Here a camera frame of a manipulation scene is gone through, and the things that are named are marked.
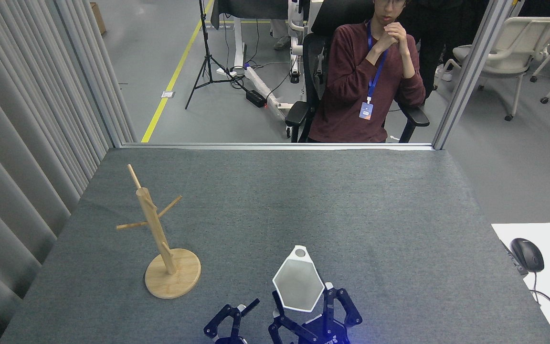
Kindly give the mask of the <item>person's left hand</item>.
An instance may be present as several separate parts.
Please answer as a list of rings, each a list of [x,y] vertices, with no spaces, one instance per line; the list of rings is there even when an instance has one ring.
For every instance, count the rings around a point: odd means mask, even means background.
[[[408,56],[410,54],[407,46],[407,33],[405,28],[399,22],[393,22],[388,25],[388,34],[395,38],[395,41],[399,44],[399,52],[401,56]]]

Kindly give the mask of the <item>person's right hand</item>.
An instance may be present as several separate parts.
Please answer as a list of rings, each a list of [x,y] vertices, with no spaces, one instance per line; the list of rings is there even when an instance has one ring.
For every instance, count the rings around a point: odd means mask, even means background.
[[[392,45],[399,43],[397,39],[397,31],[394,28],[394,22],[384,26],[382,33],[376,43],[373,45],[373,50],[379,53],[385,52]]]

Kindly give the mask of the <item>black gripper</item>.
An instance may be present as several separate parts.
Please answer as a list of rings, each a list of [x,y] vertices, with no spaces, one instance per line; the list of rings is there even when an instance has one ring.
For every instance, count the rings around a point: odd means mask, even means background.
[[[282,305],[277,303],[273,312],[273,322],[268,332],[274,344],[282,344],[279,328],[284,327],[298,337],[299,344],[350,344],[347,329],[363,322],[356,305],[345,288],[335,288],[332,283],[325,283],[323,325],[297,324],[285,315]],[[334,301],[338,300],[345,311],[344,322],[335,318]]]
[[[233,308],[230,305],[225,305],[222,309],[207,323],[203,332],[208,338],[211,338],[215,344],[247,344],[247,341],[239,336],[240,324],[242,318],[245,317],[253,308],[260,303],[260,299],[256,298],[249,305],[240,303]],[[232,317],[232,329],[229,337],[220,337],[218,335],[218,326],[227,317]]]

